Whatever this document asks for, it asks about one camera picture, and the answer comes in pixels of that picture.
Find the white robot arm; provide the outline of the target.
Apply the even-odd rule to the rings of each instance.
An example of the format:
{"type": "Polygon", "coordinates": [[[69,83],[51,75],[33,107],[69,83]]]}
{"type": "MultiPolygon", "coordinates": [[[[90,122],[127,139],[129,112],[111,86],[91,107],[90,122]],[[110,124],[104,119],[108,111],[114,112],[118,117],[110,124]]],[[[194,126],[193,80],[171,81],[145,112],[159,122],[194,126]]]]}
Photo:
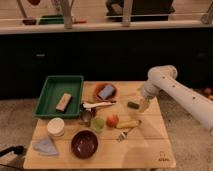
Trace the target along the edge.
{"type": "Polygon", "coordinates": [[[142,84],[141,96],[155,98],[160,90],[169,94],[209,132],[213,133],[213,101],[179,83],[178,72],[173,65],[153,67],[148,71],[148,79],[142,84]]]}

